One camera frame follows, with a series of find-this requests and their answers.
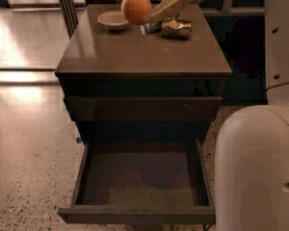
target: brown tabletop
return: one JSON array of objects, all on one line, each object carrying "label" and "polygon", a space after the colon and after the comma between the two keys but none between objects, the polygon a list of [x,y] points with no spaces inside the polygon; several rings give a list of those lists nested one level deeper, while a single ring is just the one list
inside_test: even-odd
[{"label": "brown tabletop", "polygon": [[196,4],[181,19],[193,22],[187,40],[144,36],[129,25],[111,33],[97,22],[100,14],[119,5],[88,5],[56,70],[58,77],[226,77],[231,69],[206,19]]}]

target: terrazzo floor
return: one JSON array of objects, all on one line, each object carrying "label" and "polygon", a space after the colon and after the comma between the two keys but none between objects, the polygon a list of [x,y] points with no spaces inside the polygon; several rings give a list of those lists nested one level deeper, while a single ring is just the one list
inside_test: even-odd
[{"label": "terrazzo floor", "polygon": [[[5,74],[7,79],[14,75],[25,81],[4,82]],[[78,132],[66,112],[61,87],[51,72],[0,72],[0,78],[0,231],[133,230],[61,220],[58,206],[69,206],[84,151],[76,142]],[[215,140],[223,121],[239,108],[220,109],[203,146],[213,196]],[[174,230],[201,229],[175,226]]]}]

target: table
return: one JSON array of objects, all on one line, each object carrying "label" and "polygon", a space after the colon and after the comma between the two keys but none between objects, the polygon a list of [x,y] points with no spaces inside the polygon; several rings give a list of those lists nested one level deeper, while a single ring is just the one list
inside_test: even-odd
[{"label": "table", "polygon": [[201,154],[231,69],[198,5],[187,40],[97,23],[88,5],[56,70],[85,145],[68,223],[213,224]]}]

